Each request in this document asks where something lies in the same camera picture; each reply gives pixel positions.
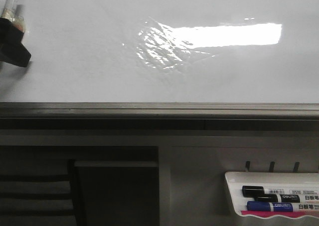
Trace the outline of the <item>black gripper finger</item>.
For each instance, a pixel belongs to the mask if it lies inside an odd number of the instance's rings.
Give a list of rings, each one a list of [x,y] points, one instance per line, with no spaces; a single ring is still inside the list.
[[[0,18],[0,60],[19,67],[27,67],[30,52],[22,44],[24,33],[6,18]]]

